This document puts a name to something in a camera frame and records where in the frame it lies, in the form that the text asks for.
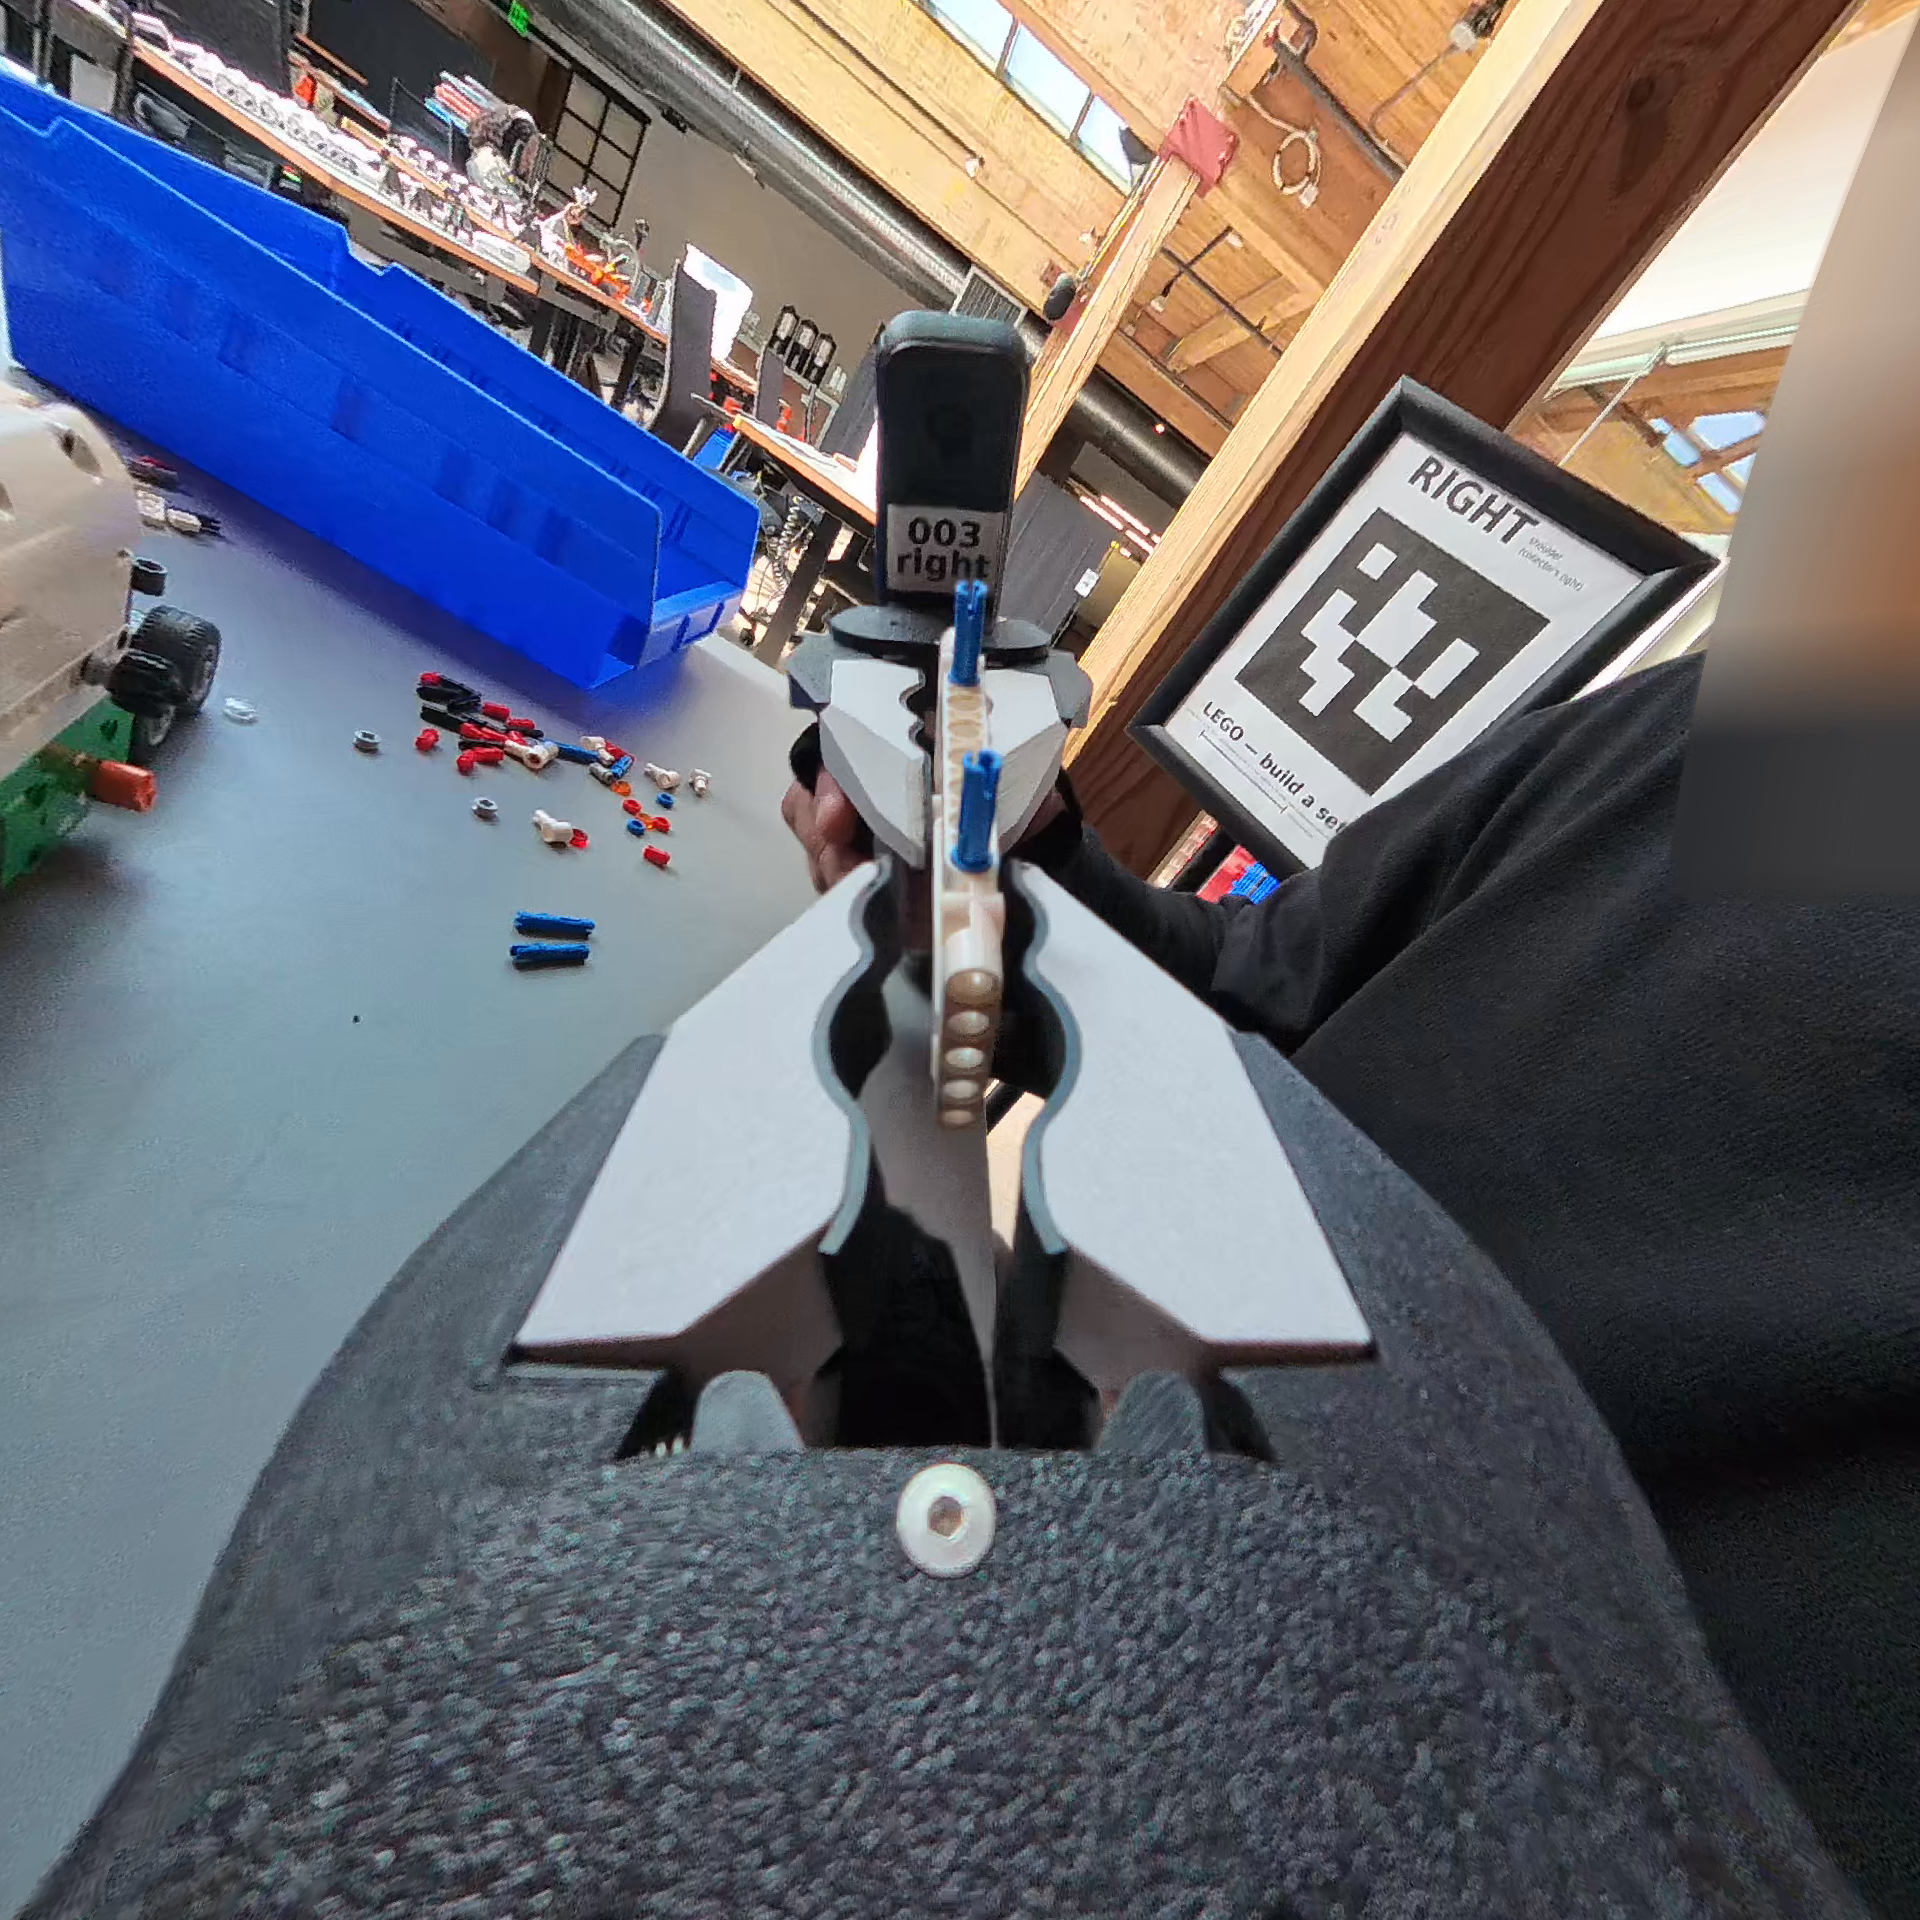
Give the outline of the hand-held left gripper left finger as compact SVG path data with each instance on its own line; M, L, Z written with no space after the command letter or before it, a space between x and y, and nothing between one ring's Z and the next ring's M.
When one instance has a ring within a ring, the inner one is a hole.
M872 1189L862 1094L888 1049L888 861L854 869L661 1035L523 1318L535 1362L762 1376L839 1426L831 1294Z

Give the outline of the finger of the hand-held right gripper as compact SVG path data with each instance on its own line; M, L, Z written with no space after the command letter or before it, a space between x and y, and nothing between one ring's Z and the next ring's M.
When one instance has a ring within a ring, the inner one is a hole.
M998 755L995 839L1018 843L1057 792L1071 696L1053 673L984 673L990 747Z
M923 663L831 661L819 717L822 769L875 847L915 873L930 848L930 757L912 710L923 694Z

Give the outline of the metal ventilation duct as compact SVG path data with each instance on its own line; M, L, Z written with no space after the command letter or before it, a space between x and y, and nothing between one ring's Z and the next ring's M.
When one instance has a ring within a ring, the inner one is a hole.
M541 2L541 34L643 97L675 128L707 139L854 251L894 289L934 311L1018 325L1040 352L1040 321L961 251L928 230L882 184L862 174L705 37L662 6Z

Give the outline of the person's dark clothing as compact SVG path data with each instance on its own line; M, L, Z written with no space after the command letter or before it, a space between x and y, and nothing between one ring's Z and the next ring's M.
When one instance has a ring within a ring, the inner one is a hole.
M1431 935L1296 1066L1610 1426L1742 1718L1914 1915L1914 904Z

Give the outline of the cluttered workbench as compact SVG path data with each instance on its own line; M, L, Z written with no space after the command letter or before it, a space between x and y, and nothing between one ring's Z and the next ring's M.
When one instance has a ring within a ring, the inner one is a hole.
M517 335L618 410L664 371L664 333L633 248L592 216L589 187L545 186L545 139L477 80L425 99L365 80L295 32L288 6L3 6L3 53L38 85L153 142L315 211L378 269L403 269Z

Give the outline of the white green lego truck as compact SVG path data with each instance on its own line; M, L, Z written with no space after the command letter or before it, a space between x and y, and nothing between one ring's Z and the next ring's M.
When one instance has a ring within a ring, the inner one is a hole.
M153 757L201 717L223 639L161 602L126 461L79 410L3 384L2 885L90 809L154 802Z

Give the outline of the framed marker sign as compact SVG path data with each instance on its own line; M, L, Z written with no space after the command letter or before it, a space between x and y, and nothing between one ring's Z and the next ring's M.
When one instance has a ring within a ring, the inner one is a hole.
M1713 568L1406 378L1128 735L1235 848L1307 873L1501 721L1594 683Z

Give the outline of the person's right forearm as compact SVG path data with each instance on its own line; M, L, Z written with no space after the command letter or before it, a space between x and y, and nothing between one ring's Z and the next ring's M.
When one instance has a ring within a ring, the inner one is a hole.
M1547 851L1635 757L1629 729L1685 746L1703 656L1494 728L1335 834L1320 865L1259 904L1209 904L1127 872L1057 776L1015 856L1231 1024L1296 1049L1402 955L1488 865Z

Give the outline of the white lego beam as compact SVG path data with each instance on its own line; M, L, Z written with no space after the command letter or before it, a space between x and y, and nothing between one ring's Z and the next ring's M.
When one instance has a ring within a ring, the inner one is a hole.
M984 688L955 686L953 626L941 639L930 688L930 848L918 877L928 906L928 1009L906 1019L888 1066L888 1113L904 1125L887 1165L898 1203L945 1242L967 1303L967 1331L984 1400L994 1390L995 1263L984 1136L984 1095L1000 1027L1006 902L994 865L950 865L961 757L990 750Z

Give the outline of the person's right hand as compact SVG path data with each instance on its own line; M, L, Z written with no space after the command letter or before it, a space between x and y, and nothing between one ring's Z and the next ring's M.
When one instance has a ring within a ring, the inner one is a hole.
M799 843L815 897L824 897L845 877L872 862L872 833L824 769L808 784L794 778L786 787L781 818Z

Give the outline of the blue plastic bin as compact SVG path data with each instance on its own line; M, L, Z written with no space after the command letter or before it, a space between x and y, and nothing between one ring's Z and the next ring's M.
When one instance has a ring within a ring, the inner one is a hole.
M3 70L15 361L577 688L722 629L751 503L343 226Z

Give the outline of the pile of small lego pieces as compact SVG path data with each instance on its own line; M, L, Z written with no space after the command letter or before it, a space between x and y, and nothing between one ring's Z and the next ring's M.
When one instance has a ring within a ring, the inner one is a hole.
M713 793L713 776L701 766L647 759L614 736L558 735L518 703L497 703L429 669L416 677L411 747L422 759L440 757L467 784L509 769L550 787L586 783L611 807L611 829L638 842L641 861L657 872L671 866L666 839L679 811Z

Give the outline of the cluster of dark lego pieces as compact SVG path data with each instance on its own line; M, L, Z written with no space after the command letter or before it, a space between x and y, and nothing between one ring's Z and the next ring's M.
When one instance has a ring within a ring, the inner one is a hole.
M181 538L217 538L223 530L217 515L181 497L177 470L145 455L128 457L126 470L135 490L135 511L145 527Z

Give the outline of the wooden post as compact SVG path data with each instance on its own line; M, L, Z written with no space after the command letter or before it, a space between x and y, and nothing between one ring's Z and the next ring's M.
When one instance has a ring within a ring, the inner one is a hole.
M1198 806L1134 743L1400 378L1507 427L1826 53L1847 2L1522 2L1097 632L1070 778L1137 877Z

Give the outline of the grey office chair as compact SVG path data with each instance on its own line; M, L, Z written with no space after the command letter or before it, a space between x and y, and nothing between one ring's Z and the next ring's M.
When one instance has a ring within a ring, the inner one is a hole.
M713 402L713 366L726 365L751 289L688 243L662 306L662 379L647 431L683 455L696 454L725 410Z

